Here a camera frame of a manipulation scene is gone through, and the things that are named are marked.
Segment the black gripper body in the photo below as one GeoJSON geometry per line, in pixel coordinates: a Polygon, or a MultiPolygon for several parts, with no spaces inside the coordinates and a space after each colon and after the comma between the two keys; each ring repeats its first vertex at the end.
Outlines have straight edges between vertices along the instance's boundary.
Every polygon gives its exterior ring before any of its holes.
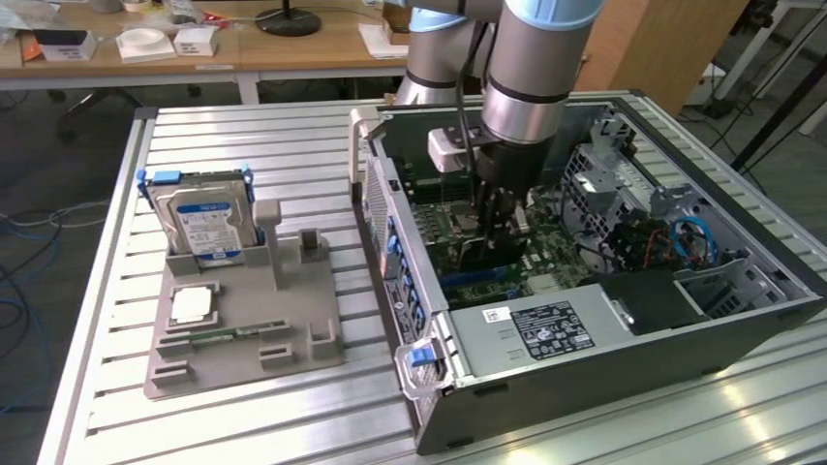
{"type": "Polygon", "coordinates": [[[550,152],[550,139],[531,144],[491,142],[475,156],[475,175],[494,188],[526,193],[539,182],[550,152]]]}

